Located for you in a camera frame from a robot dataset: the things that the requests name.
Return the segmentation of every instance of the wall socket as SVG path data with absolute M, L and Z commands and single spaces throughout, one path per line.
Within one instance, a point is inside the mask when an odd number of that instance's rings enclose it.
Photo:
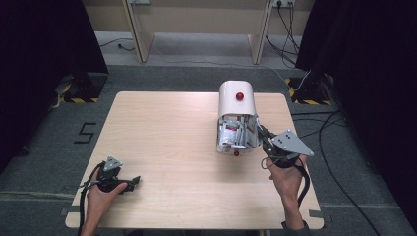
M 292 3 L 293 6 L 295 4 L 295 0 L 280 0 L 280 1 L 281 1 L 281 8 L 289 8 L 290 7 L 289 3 Z M 277 3 L 278 3 L 278 0 L 273 0 L 272 7 L 278 7 Z

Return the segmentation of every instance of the gray carpet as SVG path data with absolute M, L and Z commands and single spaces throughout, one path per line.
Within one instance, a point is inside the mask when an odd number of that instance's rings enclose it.
M 365 212 L 382 235 L 415 235 L 387 186 L 367 163 L 367 158 L 343 114 L 336 114 L 322 132 L 321 154 L 317 131 L 328 114 L 297 115 L 338 109 L 332 105 L 300 105 L 290 101 L 286 84 L 270 69 L 211 67 L 109 66 L 109 77 L 98 103 L 61 103 L 38 127 L 29 143 L 29 154 L 12 159 L 0 176 L 0 235 L 76 235 L 65 226 L 65 214 L 87 167 L 111 103 L 122 90 L 218 91 L 228 80 L 244 80 L 254 92 L 285 94 L 297 134 L 315 152 L 309 170 L 325 227 L 313 235 L 375 235 L 369 223 L 347 199 L 327 169 Z M 302 77 L 295 70 L 279 70 L 283 78 Z M 94 135 L 89 144 L 80 136 Z M 100 229 L 100 235 L 123 235 L 122 230 Z M 281 235 L 273 230 L 272 235 Z M 179 235 L 178 231 L 148 230 L 146 235 Z M 205 231 L 204 235 L 244 235 L 242 231 Z

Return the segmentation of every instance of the human hand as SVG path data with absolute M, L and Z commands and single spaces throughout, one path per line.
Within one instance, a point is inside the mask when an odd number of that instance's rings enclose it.
M 96 180 L 98 176 L 98 169 L 92 175 L 92 180 Z M 83 226 L 83 236 L 94 235 L 95 229 L 98 226 L 101 218 L 108 212 L 111 204 L 117 195 L 119 195 L 125 188 L 127 183 L 119 184 L 114 190 L 109 193 L 102 192 L 96 185 L 89 188 L 88 193 L 88 207 L 86 222 Z
M 306 163 L 307 156 L 300 154 L 300 160 L 295 162 L 296 165 Z M 298 190 L 300 189 L 302 175 L 296 168 L 279 168 L 273 164 L 271 159 L 267 159 L 269 166 L 269 179 L 273 181 L 276 190 L 281 195 L 282 204 L 285 211 L 286 225 L 291 229 L 301 229 L 304 222 L 298 208 Z

